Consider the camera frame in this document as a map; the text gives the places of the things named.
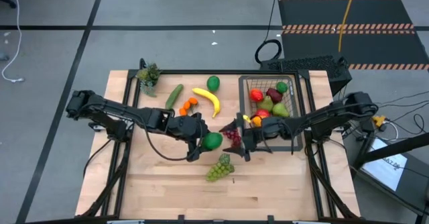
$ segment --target red tomato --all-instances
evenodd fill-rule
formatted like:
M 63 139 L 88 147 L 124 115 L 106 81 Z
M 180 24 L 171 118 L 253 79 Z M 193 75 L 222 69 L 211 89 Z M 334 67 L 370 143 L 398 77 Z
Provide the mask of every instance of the red tomato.
M 260 102 L 263 99 L 263 93 L 259 89 L 252 89 L 250 91 L 250 99 L 252 99 L 255 102 Z
M 256 116 L 260 116 L 260 117 L 269 117 L 269 111 L 265 110 L 265 109 L 258 109 L 255 113 Z

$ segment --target green pear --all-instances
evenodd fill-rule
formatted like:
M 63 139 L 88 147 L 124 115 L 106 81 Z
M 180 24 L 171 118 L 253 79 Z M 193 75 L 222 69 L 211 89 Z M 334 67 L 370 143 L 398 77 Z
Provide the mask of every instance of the green pear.
M 289 117 L 289 111 L 283 103 L 277 103 L 274 105 L 273 114 L 280 117 Z
M 271 111 L 273 109 L 273 100 L 271 100 L 270 96 L 265 96 L 262 101 L 256 103 L 258 109 L 265 109 L 267 111 Z

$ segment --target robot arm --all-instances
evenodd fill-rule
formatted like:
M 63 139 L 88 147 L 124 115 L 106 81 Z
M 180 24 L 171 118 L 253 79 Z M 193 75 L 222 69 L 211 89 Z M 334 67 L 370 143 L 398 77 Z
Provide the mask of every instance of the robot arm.
M 200 153 L 210 151 L 198 146 L 196 140 L 202 139 L 210 131 L 201 114 L 174 117 L 174 111 L 144 107 L 137 109 L 104 99 L 93 91 L 74 91 L 66 111 L 67 117 L 74 120 L 86 118 L 102 125 L 109 139 L 124 141 L 127 137 L 127 121 L 133 121 L 149 133 L 167 135 L 188 144 L 187 160 L 195 161 Z
M 243 116 L 238 113 L 237 118 L 221 131 L 237 128 L 241 134 L 241 147 L 227 148 L 224 151 L 239 154 L 245 161 L 250 161 L 251 152 L 271 152 L 269 148 L 258 147 L 258 144 L 267 139 L 277 136 L 282 139 L 293 139 L 300 132 L 309 129 L 314 140 L 322 141 L 329 137 L 336 127 L 350 120 L 360 121 L 372 117 L 377 110 L 377 105 L 372 103 L 367 93 L 358 92 L 302 117 L 266 117 L 262 119 L 261 127 L 246 129 Z

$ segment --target small orange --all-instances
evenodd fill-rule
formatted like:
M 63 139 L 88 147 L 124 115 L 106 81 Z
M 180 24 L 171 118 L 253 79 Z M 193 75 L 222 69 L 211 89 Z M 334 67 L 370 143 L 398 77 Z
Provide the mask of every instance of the small orange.
M 180 116 L 186 116 L 188 113 L 186 112 L 185 109 L 181 108 L 181 109 L 179 109 L 179 114 L 180 114 Z
M 261 127 L 262 126 L 262 119 L 266 118 L 267 116 L 255 116 L 252 119 L 252 123 L 254 126 L 256 127 Z
M 192 105 L 197 105 L 198 104 L 198 100 L 196 100 L 196 98 L 194 97 L 190 97 L 188 102 L 190 102 L 190 104 Z
M 185 110 L 188 110 L 188 109 L 190 108 L 190 102 L 189 102 L 189 101 L 186 101 L 186 102 L 185 102 L 185 104 L 183 104 L 183 108 L 184 108 Z

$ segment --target small plant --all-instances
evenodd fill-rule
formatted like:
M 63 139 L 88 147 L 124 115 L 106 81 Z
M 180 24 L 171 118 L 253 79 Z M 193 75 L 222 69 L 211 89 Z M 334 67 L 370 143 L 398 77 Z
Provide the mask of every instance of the small plant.
M 146 95 L 156 97 L 154 87 L 158 82 L 160 74 L 161 72 L 155 63 L 150 63 L 144 69 L 137 72 L 136 77 L 140 80 L 140 89 Z

